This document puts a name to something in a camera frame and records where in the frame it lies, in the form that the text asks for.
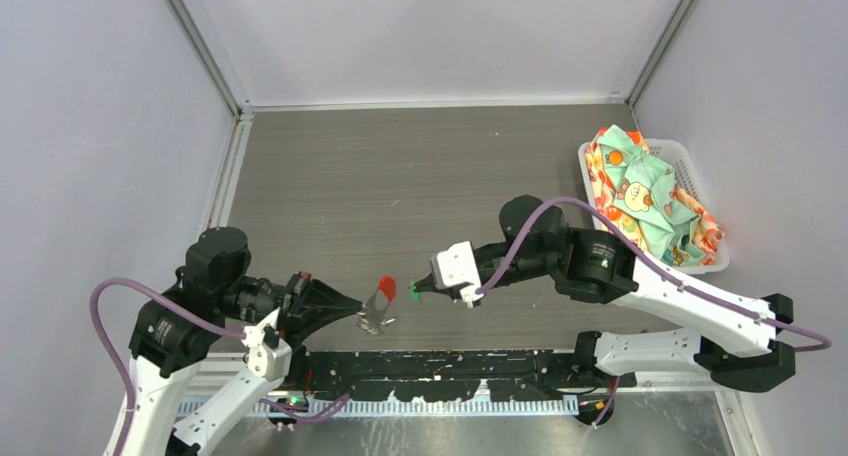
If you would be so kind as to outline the aluminium frame rail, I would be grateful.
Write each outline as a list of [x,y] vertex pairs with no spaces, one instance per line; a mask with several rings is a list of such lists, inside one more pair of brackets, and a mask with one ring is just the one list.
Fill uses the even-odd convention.
[[280,386],[262,390],[238,353],[212,353],[179,397],[177,415],[235,419],[610,417],[611,379],[582,376],[557,350],[306,351]]

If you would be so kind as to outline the colourful patterned cloth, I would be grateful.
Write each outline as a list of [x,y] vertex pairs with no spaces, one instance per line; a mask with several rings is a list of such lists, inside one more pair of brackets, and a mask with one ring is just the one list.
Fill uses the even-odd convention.
[[588,202],[641,250],[690,271],[720,265],[726,231],[641,133],[604,127],[578,161]]

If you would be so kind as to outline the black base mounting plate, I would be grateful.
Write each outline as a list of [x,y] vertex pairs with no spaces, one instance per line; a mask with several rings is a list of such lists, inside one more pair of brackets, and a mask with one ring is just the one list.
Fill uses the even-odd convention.
[[307,351],[294,356],[277,387],[332,401],[468,401],[487,388],[496,402],[553,401],[613,378],[549,349],[468,351]]

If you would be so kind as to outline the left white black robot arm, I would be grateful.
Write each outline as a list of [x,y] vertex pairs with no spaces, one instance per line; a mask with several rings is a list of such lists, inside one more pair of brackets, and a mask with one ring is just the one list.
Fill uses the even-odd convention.
[[[95,287],[90,317],[124,384],[123,406],[104,450],[107,455],[209,455],[261,398],[298,388],[307,374],[295,356],[317,330],[360,313],[361,301],[305,272],[285,284],[248,276],[248,237],[213,227],[186,251],[175,283],[159,293],[137,281],[111,278]],[[114,286],[148,297],[132,330],[128,361],[109,340],[99,312]],[[239,372],[191,415],[178,409],[211,346],[239,341]]]

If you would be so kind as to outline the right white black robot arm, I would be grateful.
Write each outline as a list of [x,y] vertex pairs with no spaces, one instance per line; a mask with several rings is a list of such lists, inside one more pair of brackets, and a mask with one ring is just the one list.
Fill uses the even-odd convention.
[[789,297],[756,299],[718,289],[611,232],[568,226],[559,207],[534,196],[505,203],[499,224],[501,242],[463,241],[436,253],[430,273],[412,290],[476,307],[492,289],[546,277],[571,300],[672,323],[665,332],[579,333],[570,368],[584,386],[634,372],[688,372],[732,390],[764,393],[795,375],[795,349],[778,338],[794,317]]

